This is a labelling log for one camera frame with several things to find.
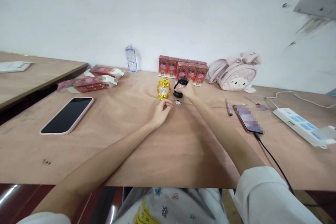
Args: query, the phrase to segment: person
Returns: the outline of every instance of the person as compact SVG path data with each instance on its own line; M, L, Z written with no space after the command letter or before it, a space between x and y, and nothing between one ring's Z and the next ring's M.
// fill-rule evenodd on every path
M234 203L247 223L320 223L288 190L285 181L267 167L245 139L195 94L192 82L182 89L196 107L241 175ZM82 202L121 165L137 146L166 120L172 102L163 99L152 119L108 146L57 184L32 214L19 224L70 224ZM133 188L113 223L229 223L219 189Z

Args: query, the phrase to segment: red box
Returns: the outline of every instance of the red box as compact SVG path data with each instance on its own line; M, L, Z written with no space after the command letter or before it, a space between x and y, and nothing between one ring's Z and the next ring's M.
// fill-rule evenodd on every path
M71 93L86 93L114 87L117 80L109 75L66 80L58 84L57 90L67 89Z
M197 64L198 65L208 65L206 62L203 62L203 61L197 61Z
M188 70L189 70L189 63L178 62L175 82L177 82L183 76L187 77Z
M191 59L188 59L188 63L197 64L197 61L195 61L195 60L191 60Z
M188 63L188 60L186 60L186 59L180 59L180 58L179 58L178 61L179 61L179 62Z
M168 71L168 56L160 55L159 57L159 76L160 77L167 77Z
M120 79L125 74L125 71L123 72L118 68L95 65L90 69L90 73L92 73L94 76L109 75L113 78Z
M202 86L202 83L209 71L209 68L204 65L198 65L198 71L194 80L194 86Z
M194 81L196 74L198 71L198 65L197 64L193 64L193 63L189 63L189 70L188 70L188 74L187 74L187 79L188 81Z
M176 71L177 71L177 63L178 63L179 59L178 58L172 58L169 57L168 60L168 73L167 73L167 77L168 78L176 78Z

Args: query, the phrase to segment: white power strip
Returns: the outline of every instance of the white power strip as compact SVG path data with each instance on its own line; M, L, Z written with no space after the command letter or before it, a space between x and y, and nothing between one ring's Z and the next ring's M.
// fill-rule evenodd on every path
M316 134L319 130L317 127L289 108L277 108L273 113L313 146L327 149L327 145L336 143L334 139L321 138Z

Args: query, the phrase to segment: hand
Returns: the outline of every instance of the hand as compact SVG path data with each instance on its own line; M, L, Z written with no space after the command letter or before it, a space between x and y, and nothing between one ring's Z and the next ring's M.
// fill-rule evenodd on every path
M162 99L160 103L155 107L153 118L151 123L155 127L159 127L166 120L169 111L173 108L172 102L167 99Z
M193 81L189 81L188 84L184 88L175 88L175 91L182 93L184 96L188 98L195 97Z

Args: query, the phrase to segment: pink phone case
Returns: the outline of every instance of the pink phone case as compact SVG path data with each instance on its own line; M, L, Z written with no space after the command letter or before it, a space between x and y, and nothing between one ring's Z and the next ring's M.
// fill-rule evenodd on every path
M73 123L73 125L70 127L69 130L67 130L66 132L61 132L61 133L41 133L41 131L44 129L44 127L46 127L48 125L48 123L50 123L57 115L58 113L60 113L62 111L62 109L65 108L65 106L68 105L68 103L61 108L61 110L41 129L40 134L41 135L66 135L69 134L71 131L73 131L73 129L76 127L77 123L81 120L81 118L83 117L83 115L86 113L86 111L89 109L89 107L92 105L94 99L92 97L74 97L74 98L91 98L92 100L90 101L90 103L86 106L86 108L83 110L83 112L79 115L79 117L76 119L76 121Z

